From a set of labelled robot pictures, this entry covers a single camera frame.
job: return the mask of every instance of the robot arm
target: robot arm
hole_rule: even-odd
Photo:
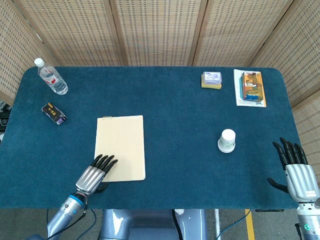
[[[299,204],[297,215],[299,226],[305,240],[320,239],[320,208],[315,206],[315,201],[320,198],[316,175],[300,145],[294,145],[280,138],[283,148],[276,142],[276,148],[284,170],[287,185],[276,183],[268,177],[268,182],[276,189],[288,193]]]
[[[100,183],[110,171],[110,169],[117,163],[117,159],[113,160],[114,155],[97,156],[90,166],[86,168],[75,187],[77,192],[72,193],[61,205],[59,211],[55,214],[52,220],[47,224],[48,238],[45,240],[57,240],[61,233],[72,227],[78,221],[86,216],[88,208],[88,197],[94,194]],[[82,216],[78,218],[73,224],[69,225],[70,221],[77,214],[77,212],[84,208]],[[43,240],[39,235],[33,235],[26,240]]]

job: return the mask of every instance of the plastic bottle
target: plastic bottle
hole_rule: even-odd
[[[56,94],[64,95],[68,92],[68,86],[57,70],[50,65],[45,64],[41,58],[34,60],[38,67],[38,75],[48,84]]]

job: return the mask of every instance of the blue felt tablecloth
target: blue felt tablecloth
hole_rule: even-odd
[[[143,115],[146,178],[111,183],[90,208],[292,208],[272,141],[299,143],[286,87],[273,68],[261,71],[267,107],[236,106],[233,67],[57,67],[67,82],[55,94],[28,69],[0,147],[0,207],[57,208],[92,162],[97,118]],[[222,73],[222,89],[201,88],[204,71]],[[52,102],[67,120],[42,111]],[[218,150],[222,130],[236,147]]]

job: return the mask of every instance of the perforated wall panel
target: perforated wall panel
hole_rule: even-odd
[[[5,0],[0,1],[0,98],[12,105],[24,72],[41,57],[53,64],[42,46]]]
[[[19,0],[63,66],[120,64],[103,0]]]
[[[309,164],[320,181],[320,94],[318,97],[293,111],[296,128]]]
[[[319,49],[320,1],[300,0],[251,65],[279,69],[291,104],[296,105],[320,88]]]
[[[116,0],[132,66],[186,66],[200,0]]]
[[[245,66],[287,0],[213,0],[196,66]]]

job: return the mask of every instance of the gray floor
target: gray floor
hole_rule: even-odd
[[[49,210],[51,218],[56,209]],[[94,210],[97,222],[81,240],[96,240],[101,228],[102,211]],[[224,229],[245,214],[244,210],[220,209],[220,225]],[[208,240],[214,240],[215,218],[213,210],[206,210]],[[295,209],[284,212],[253,212],[253,227],[256,240],[298,240],[295,223],[298,222]],[[94,215],[88,211],[86,217],[68,229],[60,239],[75,240],[94,222]],[[21,240],[34,233],[46,236],[46,210],[45,209],[0,209],[0,239]],[[247,240],[246,221],[242,221],[226,231],[221,240]]]

